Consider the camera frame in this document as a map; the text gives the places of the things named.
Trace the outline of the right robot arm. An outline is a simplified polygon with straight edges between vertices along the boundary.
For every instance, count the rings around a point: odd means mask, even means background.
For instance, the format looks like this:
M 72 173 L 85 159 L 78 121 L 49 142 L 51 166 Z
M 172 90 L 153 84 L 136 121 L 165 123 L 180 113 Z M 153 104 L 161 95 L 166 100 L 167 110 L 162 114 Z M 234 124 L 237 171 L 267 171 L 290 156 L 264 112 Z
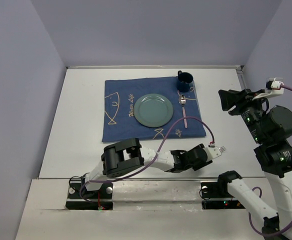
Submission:
M 241 116 L 258 147 L 255 157 L 271 187 L 276 209 L 269 207 L 234 170 L 218 176 L 216 190 L 221 196 L 231 195 L 262 225 L 253 230 L 266 240 L 292 240 L 292 111 L 280 105 L 263 109 L 268 103 L 262 90 L 252 92 L 219 90 L 223 111 Z

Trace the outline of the spoon with pink handle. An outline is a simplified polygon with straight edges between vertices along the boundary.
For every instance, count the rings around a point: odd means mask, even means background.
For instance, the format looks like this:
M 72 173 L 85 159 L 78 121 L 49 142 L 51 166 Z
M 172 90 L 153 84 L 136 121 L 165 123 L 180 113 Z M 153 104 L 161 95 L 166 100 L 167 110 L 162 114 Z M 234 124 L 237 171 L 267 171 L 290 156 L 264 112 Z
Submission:
M 181 94 L 178 98 L 178 102 L 182 107 L 182 115 L 183 115 L 183 122 L 184 122 L 184 127 L 187 129 L 188 128 L 188 123 L 187 123 L 187 119 L 186 119 L 186 110 L 185 110 L 185 104 L 187 102 L 185 96 L 183 94 Z

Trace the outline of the dark blue mug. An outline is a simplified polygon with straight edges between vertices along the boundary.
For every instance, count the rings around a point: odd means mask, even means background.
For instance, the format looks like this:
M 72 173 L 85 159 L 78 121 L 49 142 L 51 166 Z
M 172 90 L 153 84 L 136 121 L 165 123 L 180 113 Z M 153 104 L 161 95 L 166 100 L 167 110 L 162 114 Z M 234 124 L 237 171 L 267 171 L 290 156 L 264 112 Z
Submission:
M 194 77 L 188 72 L 179 70 L 177 72 L 177 90 L 181 93 L 187 93 L 193 86 Z

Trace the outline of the teal plate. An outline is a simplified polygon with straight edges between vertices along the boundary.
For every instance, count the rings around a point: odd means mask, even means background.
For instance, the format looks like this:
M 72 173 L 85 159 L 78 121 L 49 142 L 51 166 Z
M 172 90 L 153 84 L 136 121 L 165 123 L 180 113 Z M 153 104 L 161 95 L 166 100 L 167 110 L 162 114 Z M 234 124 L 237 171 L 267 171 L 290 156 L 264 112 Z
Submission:
M 158 93 L 140 97 L 133 106 L 135 119 L 143 126 L 158 128 L 166 125 L 173 117 L 174 107 L 171 101 Z

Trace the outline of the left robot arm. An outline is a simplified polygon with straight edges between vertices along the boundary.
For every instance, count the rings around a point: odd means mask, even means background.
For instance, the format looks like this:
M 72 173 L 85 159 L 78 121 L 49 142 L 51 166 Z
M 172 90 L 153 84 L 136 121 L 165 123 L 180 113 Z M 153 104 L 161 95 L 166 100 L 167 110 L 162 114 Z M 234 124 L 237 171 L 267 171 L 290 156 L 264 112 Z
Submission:
M 213 162 L 221 153 L 214 143 L 199 144 L 192 149 L 171 150 L 160 153 L 144 147 L 138 138 L 130 138 L 106 146 L 98 165 L 85 175 L 79 186 L 79 196 L 84 200 L 94 196 L 110 179 L 130 178 L 146 168 L 156 168 L 166 173 L 197 171 Z

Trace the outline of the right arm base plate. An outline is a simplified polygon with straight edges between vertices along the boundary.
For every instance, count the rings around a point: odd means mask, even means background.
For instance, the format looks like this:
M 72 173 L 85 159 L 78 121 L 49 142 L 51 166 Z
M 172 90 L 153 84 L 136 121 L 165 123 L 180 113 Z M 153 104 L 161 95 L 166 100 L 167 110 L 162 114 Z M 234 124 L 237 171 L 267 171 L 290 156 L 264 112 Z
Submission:
M 245 207 L 232 195 L 219 189 L 216 181 L 200 183 L 199 196 L 203 210 L 236 210 Z

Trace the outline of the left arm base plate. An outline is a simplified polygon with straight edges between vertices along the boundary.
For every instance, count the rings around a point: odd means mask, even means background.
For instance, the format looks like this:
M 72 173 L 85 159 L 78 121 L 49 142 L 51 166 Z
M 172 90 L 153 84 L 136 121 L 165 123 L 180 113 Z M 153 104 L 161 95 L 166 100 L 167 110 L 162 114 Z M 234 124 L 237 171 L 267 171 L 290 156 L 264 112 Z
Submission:
M 68 183 L 65 208 L 68 210 L 107 211 L 113 209 L 113 184 L 104 183 L 99 190 L 87 191 L 80 188 L 84 181 L 74 178 Z

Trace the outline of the blue cloth placemat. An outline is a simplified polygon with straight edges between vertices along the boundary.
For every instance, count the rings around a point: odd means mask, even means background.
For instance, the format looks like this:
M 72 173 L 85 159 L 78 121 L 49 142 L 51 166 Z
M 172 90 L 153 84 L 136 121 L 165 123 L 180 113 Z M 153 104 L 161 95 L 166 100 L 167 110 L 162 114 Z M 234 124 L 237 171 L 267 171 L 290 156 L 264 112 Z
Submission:
M 177 89 L 176 76 L 107 80 L 104 86 L 104 124 L 102 142 L 119 142 L 129 138 L 140 140 L 203 138 L 204 126 L 197 121 L 201 118 L 195 87 L 184 93 L 185 113 L 188 127 L 184 126 L 182 106 Z M 134 117 L 136 101 L 147 94 L 160 94 L 173 105 L 171 120 L 160 127 L 146 127 Z

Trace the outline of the fork with pink handle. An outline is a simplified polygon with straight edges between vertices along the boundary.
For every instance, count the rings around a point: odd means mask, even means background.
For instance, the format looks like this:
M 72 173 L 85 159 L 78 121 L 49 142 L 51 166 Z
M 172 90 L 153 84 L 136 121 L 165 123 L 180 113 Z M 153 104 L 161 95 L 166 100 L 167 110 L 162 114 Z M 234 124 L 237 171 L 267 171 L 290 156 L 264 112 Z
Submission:
M 220 151 L 221 153 L 225 152 L 226 150 L 227 150 L 227 149 L 226 149 L 224 146 L 222 146 L 222 147 L 219 148 L 219 151 Z

